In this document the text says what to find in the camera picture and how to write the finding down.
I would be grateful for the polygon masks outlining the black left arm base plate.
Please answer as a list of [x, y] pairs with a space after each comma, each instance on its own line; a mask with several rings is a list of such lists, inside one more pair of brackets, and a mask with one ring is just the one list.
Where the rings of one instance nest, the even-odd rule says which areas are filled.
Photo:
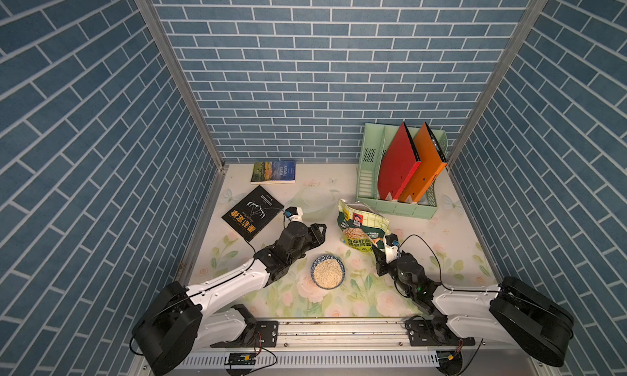
[[275, 348], [279, 337], [277, 320], [259, 320], [243, 305], [235, 304], [222, 312], [219, 321], [222, 339], [211, 348]]

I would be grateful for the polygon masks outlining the green oats bag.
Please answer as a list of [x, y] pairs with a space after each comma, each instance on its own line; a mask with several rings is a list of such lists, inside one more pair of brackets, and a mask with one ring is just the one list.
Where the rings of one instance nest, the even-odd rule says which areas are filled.
[[342, 232], [342, 240], [350, 248], [370, 252], [375, 246], [385, 249], [385, 237], [390, 235], [390, 221], [377, 214], [366, 204], [338, 202], [337, 224]]

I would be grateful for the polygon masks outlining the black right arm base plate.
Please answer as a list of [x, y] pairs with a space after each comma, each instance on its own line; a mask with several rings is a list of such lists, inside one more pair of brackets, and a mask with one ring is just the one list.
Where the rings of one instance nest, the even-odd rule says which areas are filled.
[[426, 318], [414, 316], [403, 322], [412, 347], [473, 347], [476, 345], [473, 338], [459, 338], [447, 326], [446, 317]]

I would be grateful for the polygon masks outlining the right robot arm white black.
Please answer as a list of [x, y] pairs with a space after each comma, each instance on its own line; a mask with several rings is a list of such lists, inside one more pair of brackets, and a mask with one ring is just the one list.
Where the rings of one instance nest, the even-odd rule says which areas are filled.
[[518, 278], [484, 289], [460, 289], [437, 283], [422, 265], [397, 246], [372, 246], [377, 274], [388, 275], [401, 296], [440, 323], [434, 333], [447, 338], [486, 338], [515, 344], [547, 366], [565, 363], [574, 336], [573, 315]]

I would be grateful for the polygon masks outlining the blue patterned ceramic bowl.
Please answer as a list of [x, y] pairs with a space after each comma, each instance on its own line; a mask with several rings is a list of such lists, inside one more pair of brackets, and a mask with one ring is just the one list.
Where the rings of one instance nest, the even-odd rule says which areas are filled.
[[310, 276], [320, 289], [336, 289], [346, 278], [346, 268], [338, 257], [325, 254], [314, 260]]

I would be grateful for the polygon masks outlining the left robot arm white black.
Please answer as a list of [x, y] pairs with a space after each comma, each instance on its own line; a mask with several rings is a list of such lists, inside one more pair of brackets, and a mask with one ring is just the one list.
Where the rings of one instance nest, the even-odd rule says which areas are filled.
[[155, 375], [171, 372], [192, 351], [214, 344], [260, 346], [258, 321], [238, 299], [286, 276], [293, 263], [325, 242], [326, 231], [324, 224], [290, 222], [276, 242], [243, 266], [202, 284], [167, 285], [133, 328], [130, 345], [139, 348]]

